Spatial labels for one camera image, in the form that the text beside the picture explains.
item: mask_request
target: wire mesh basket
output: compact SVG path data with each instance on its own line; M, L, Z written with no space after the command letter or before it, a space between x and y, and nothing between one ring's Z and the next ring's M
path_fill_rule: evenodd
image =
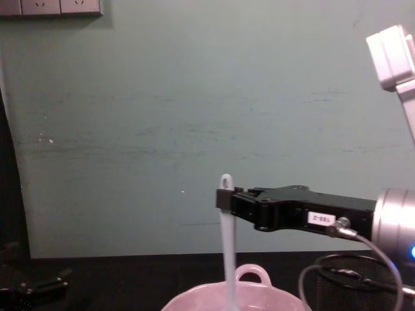
M393 309L394 277L381 261L358 255L328 255L317 259L315 264L322 268L315 270L313 311Z

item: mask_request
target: wall outlet panel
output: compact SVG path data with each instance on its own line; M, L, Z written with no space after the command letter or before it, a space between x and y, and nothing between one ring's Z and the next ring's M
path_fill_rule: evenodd
M21 0L23 15L60 15L59 0Z
M0 16L21 15L20 0L0 0Z
M62 14L101 14L99 0L60 0Z

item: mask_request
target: cable connector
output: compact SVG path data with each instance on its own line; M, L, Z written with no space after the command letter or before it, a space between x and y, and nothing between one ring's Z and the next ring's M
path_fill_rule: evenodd
M334 224L327 227L326 235L332 238L356 240L357 231L350 229L350 220L346 217L340 217Z

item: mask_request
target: label sticker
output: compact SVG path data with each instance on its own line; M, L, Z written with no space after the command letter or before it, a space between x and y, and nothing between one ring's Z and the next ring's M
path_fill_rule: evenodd
M313 225L323 225L325 227L334 224L336 222L335 215L322 214L309 212L308 214L308 223Z

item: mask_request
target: pink bowl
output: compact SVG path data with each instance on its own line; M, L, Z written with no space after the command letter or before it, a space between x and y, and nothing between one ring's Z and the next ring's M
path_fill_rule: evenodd
M246 273L259 276L261 283L243 282ZM301 300L272 287L268 273L255 264L235 270L237 304L241 311L304 311ZM204 284L176 296L162 311L225 311L228 289L225 282Z

